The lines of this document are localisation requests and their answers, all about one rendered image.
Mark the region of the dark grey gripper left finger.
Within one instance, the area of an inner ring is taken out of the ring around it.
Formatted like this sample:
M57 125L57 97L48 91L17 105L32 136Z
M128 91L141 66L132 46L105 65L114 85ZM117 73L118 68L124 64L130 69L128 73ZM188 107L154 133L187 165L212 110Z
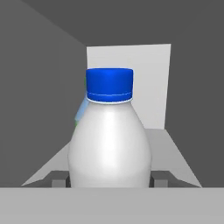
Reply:
M44 187L66 188L70 186L68 171L51 171L44 178Z

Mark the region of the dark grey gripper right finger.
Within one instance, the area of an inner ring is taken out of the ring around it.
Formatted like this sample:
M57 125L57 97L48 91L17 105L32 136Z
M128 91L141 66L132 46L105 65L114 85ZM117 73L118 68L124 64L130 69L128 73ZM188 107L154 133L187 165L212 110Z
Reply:
M179 180L169 171L152 171L150 173L150 187L181 187Z

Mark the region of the grey freezer compartment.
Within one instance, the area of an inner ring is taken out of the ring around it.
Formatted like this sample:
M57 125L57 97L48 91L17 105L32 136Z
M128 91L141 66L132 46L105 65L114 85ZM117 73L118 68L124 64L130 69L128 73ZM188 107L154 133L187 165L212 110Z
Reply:
M224 187L224 0L0 0L0 187L68 144L97 50L204 187Z

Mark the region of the white bottle with blue cap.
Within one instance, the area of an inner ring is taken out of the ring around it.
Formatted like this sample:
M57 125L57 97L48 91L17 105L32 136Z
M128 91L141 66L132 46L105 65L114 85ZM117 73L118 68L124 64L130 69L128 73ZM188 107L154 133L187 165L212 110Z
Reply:
M133 99L130 68L86 71L85 112L68 152L73 188L147 188L151 179L151 147Z

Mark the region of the pale blue and green bottle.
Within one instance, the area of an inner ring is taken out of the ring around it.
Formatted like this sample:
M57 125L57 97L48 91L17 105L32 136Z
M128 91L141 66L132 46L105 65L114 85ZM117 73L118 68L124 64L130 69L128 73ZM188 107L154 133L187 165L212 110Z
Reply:
M75 118L74 118L74 126L77 126L78 125L78 122L80 121L80 119L82 118L87 106L88 106L88 99L87 99L87 95L88 93L85 93L84 95L84 98L83 98L83 101L82 103L80 104L79 106L79 109L75 115Z

